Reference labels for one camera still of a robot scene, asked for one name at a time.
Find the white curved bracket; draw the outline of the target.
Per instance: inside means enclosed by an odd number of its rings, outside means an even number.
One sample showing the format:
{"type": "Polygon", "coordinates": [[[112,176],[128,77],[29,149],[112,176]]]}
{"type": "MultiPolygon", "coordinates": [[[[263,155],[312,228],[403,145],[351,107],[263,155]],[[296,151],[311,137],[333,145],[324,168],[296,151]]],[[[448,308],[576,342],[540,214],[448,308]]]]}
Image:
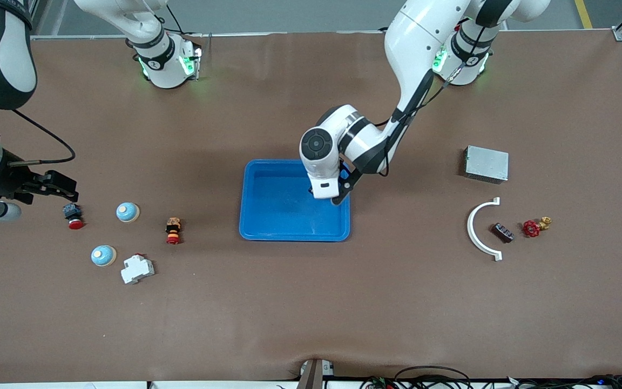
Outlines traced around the white curved bracket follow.
{"type": "Polygon", "coordinates": [[[481,209],[484,209],[484,207],[499,206],[500,204],[500,197],[494,197],[491,201],[481,203],[478,206],[474,207],[471,212],[469,212],[468,218],[466,220],[466,231],[472,244],[482,253],[491,256],[493,260],[497,263],[503,260],[503,253],[501,251],[494,250],[491,247],[486,246],[486,244],[484,244],[481,239],[479,239],[476,232],[475,219],[478,212],[481,209]]]}

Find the red emergency stop button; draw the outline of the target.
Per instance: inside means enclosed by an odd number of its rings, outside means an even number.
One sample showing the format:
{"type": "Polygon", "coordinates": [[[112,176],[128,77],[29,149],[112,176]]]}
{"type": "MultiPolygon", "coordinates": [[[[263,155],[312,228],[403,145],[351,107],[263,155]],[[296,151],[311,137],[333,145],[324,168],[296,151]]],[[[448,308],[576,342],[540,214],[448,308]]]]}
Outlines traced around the red emergency stop button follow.
{"type": "Polygon", "coordinates": [[[85,226],[83,212],[76,203],[69,203],[63,207],[64,218],[67,220],[67,226],[74,231],[82,229],[85,226]]]}

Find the white circuit breaker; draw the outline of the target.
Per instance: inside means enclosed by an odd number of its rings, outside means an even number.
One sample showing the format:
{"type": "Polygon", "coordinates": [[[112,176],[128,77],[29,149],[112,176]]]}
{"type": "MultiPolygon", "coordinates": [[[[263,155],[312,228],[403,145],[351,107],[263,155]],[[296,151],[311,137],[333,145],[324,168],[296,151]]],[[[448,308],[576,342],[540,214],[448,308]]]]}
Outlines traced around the white circuit breaker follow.
{"type": "Polygon", "coordinates": [[[150,277],[156,272],[152,261],[143,254],[136,253],[123,261],[124,268],[121,270],[121,278],[125,285],[135,285],[143,278],[150,277]]]}

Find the blue dome bell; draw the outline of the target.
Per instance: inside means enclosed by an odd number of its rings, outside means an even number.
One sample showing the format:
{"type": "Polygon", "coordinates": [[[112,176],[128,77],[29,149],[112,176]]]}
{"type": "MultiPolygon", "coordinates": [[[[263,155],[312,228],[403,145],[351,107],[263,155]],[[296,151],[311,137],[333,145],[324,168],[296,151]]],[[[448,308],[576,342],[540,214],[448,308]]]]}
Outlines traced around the blue dome bell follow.
{"type": "Polygon", "coordinates": [[[113,246],[101,245],[93,249],[90,258],[94,265],[106,267],[114,263],[116,256],[117,251],[113,246]]]}
{"type": "Polygon", "coordinates": [[[132,202],[123,202],[119,204],[114,214],[119,221],[131,223],[140,217],[140,208],[132,202]]]}

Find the grey metal box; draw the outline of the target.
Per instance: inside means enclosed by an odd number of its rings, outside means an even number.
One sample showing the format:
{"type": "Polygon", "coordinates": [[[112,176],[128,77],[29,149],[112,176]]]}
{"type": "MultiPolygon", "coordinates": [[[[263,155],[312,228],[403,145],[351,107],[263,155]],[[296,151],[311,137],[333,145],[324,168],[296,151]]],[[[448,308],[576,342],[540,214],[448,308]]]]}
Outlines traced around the grey metal box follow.
{"type": "Polygon", "coordinates": [[[509,154],[469,145],[464,150],[464,176],[489,184],[502,184],[509,179],[509,154]]]}

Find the blue plastic tray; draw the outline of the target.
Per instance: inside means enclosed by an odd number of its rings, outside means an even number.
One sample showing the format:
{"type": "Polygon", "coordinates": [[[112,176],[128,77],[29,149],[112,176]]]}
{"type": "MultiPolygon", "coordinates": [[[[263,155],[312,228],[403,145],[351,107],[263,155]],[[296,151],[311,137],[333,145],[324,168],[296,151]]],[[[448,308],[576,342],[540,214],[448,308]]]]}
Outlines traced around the blue plastic tray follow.
{"type": "Polygon", "coordinates": [[[314,199],[303,163],[259,158],[244,170],[239,232],[246,240],[342,242],[351,231],[350,202],[314,199]]]}

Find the black electrolytic capacitor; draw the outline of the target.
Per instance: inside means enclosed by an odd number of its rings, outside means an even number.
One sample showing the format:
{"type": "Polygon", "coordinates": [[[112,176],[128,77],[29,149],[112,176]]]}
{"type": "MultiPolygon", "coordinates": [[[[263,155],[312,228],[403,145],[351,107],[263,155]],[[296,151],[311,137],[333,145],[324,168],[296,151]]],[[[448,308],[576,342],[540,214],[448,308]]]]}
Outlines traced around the black electrolytic capacitor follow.
{"type": "Polygon", "coordinates": [[[504,244],[511,243],[515,239],[515,234],[507,229],[503,224],[496,223],[491,227],[491,232],[498,237],[504,244]]]}

